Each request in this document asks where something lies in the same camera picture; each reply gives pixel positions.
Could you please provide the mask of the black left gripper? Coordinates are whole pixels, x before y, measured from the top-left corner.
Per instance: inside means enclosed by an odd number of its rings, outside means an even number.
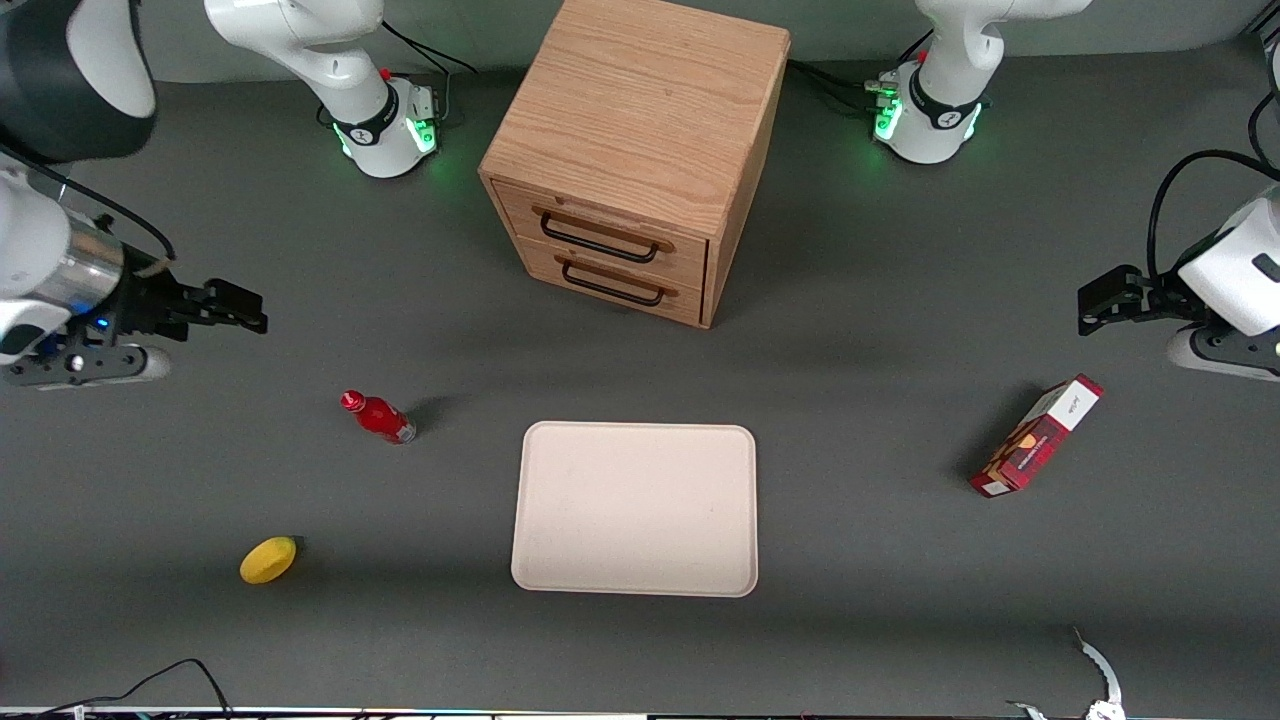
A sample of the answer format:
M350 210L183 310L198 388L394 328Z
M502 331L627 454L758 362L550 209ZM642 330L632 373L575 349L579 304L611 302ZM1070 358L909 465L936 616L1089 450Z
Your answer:
M1207 318L1204 301L1175 270L1144 278L1139 268L1119 265L1078 290L1076 333L1080 337L1117 323L1165 319L1204 323Z

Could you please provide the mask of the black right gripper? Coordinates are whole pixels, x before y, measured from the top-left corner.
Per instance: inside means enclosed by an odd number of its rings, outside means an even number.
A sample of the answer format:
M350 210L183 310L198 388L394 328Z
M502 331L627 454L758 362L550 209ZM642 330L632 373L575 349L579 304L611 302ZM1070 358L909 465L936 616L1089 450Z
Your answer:
M232 325L266 334L268 315L262 297L229 281L207 281L204 306L189 296L195 287L182 284L168 270L137 274L127 263L115 290L95 309L95 332L106 342L128 334L154 334L175 342L189 338L193 325Z

